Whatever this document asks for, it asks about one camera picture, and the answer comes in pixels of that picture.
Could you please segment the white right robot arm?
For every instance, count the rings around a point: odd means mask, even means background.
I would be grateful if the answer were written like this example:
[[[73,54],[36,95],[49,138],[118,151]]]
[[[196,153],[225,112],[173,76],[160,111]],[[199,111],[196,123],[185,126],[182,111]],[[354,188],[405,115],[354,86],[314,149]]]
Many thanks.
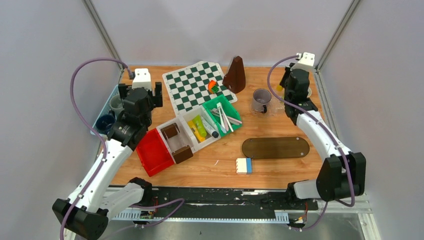
[[[286,67],[280,86],[284,89],[286,115],[306,134],[322,159],[316,179],[288,185],[286,204],[298,209],[306,199],[321,199],[354,206],[355,197],[365,190],[365,156],[352,152],[325,124],[317,106],[308,97],[308,71]]]

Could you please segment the white toothbrush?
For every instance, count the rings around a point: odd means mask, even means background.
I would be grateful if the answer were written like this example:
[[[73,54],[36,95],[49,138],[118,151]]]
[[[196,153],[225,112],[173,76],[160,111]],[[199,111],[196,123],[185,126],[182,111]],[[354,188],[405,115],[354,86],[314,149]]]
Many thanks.
[[[228,131],[234,132],[234,129],[233,129],[231,123],[229,122],[226,113],[223,111],[222,104],[220,102],[218,102],[216,107],[217,107],[219,117],[220,117],[220,124],[223,126],[225,132],[226,133]]]

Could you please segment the purple mug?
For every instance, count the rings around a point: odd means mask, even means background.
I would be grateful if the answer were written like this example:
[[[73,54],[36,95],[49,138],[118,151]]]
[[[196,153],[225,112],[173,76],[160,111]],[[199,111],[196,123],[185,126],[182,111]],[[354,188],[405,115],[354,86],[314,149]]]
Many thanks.
[[[271,101],[271,98],[271,93],[264,88],[258,88],[252,94],[252,100],[256,100],[262,103]]]

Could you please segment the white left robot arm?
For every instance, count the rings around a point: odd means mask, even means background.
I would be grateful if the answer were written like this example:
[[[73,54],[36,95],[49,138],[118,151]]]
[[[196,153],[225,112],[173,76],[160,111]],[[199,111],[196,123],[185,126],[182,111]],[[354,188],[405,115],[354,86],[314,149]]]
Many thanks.
[[[66,198],[58,198],[52,210],[60,222],[61,240],[69,230],[87,240],[99,239],[108,223],[132,204],[149,206],[153,201],[151,184],[136,177],[123,189],[104,198],[104,194],[121,165],[135,151],[152,124],[152,110],[163,106],[162,83],[154,90],[132,88],[123,100],[124,110],[112,125],[107,138],[101,139],[101,154],[93,166]]]

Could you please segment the cream mug yellow handle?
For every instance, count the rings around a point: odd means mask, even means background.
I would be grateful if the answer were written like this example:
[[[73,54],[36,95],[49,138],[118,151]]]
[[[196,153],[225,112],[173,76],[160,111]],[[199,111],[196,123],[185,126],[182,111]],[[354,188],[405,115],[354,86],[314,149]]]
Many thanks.
[[[309,88],[307,89],[307,98],[310,98],[310,97],[311,97],[311,95],[312,95],[312,89],[309,87]]]

